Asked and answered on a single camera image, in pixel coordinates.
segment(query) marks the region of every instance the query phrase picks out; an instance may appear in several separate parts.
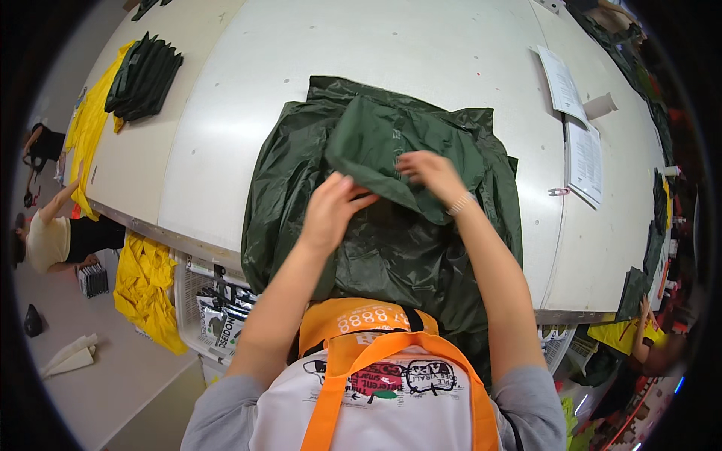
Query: yellow shirt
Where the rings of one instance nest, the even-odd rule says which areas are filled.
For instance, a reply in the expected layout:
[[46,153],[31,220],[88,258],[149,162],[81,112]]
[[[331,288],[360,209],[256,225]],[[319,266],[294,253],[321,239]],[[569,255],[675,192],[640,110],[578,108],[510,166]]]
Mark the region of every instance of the yellow shirt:
[[45,274],[53,264],[67,260],[70,253],[70,220],[53,218],[45,225],[40,210],[30,221],[25,240],[26,256],[38,273]]

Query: dark green garment pile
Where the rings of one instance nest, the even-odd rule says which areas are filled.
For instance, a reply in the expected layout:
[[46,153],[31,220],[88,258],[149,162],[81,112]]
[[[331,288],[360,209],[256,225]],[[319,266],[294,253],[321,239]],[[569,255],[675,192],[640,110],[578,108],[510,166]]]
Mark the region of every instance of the dark green garment pile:
[[659,256],[664,245],[667,226],[667,193],[664,190],[663,175],[654,170],[654,219],[649,223],[647,248],[644,252],[643,271],[634,266],[627,272],[622,300],[614,321],[627,321],[641,314],[639,303],[645,293],[649,293],[654,281],[654,273],[659,264]]
[[105,101],[105,112],[135,121],[160,112],[183,57],[164,40],[146,32],[128,50]]
[[516,159],[492,133],[491,108],[448,112],[346,79],[312,76],[306,102],[287,103],[261,148],[243,223],[241,263],[265,290],[303,225],[311,193],[334,171],[381,200],[356,214],[329,258],[314,299],[367,297],[416,307],[490,386],[487,317],[451,218],[422,186],[394,169],[428,149],[448,157],[521,264]]
[[659,138],[662,143],[662,153],[664,155],[664,164],[666,166],[674,165],[672,157],[672,137],[669,132],[669,119],[666,108],[662,101],[658,99],[656,94],[651,95],[649,92],[649,73],[639,60],[630,63],[617,48],[618,44],[628,43],[636,39],[640,30],[636,25],[630,27],[629,30],[610,35],[606,28],[602,27],[589,16],[580,12],[570,2],[567,3],[567,9],[577,23],[590,35],[594,40],[612,57],[617,64],[619,70],[624,74],[630,86],[647,102],[649,113],[652,117],[654,125],[659,132]]
[[[162,0],[160,2],[160,6],[165,6],[172,1],[173,0]],[[138,6],[138,11],[136,11],[136,13],[133,15],[133,17],[131,18],[131,21],[135,22],[138,19],[140,19],[141,17],[143,17],[145,15],[145,13],[147,13],[148,10],[151,9],[151,7],[153,5],[155,5],[156,3],[158,3],[158,0],[141,0],[140,5]]]

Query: striped wristband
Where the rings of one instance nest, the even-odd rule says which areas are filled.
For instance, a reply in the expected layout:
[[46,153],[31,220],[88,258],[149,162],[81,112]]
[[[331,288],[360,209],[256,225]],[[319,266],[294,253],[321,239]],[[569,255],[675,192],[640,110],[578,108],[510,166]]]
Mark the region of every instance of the striped wristband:
[[457,214],[461,213],[461,210],[464,209],[464,207],[474,200],[474,197],[471,195],[471,193],[466,193],[462,197],[460,197],[459,200],[453,203],[451,208],[449,210],[446,210],[446,213],[449,213],[449,216],[456,216]]

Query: orange apron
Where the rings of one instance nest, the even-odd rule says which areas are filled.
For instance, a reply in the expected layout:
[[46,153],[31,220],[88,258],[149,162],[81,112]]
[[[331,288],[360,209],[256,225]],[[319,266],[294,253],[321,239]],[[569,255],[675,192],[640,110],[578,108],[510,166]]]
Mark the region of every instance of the orange apron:
[[301,450],[330,449],[351,375],[412,345],[454,362],[467,373],[471,388],[472,449],[495,451],[497,425],[484,384],[461,351],[438,336],[435,320],[408,307],[362,298],[329,299],[312,306],[303,316],[299,357],[325,348],[329,355],[325,380]]

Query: white t-shirt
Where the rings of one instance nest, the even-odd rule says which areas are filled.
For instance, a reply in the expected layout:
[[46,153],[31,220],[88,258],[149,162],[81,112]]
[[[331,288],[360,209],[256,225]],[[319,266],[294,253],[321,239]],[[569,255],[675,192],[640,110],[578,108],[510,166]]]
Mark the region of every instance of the white t-shirt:
[[45,225],[40,210],[30,221],[30,231],[25,240],[26,257],[38,273],[45,274],[53,264],[68,259],[70,253],[70,220],[53,218]]
[[[261,395],[249,449],[301,448],[327,356],[319,351],[295,362]],[[469,393],[462,368],[410,346],[349,377],[331,448],[368,451],[377,443],[383,449],[470,450]]]

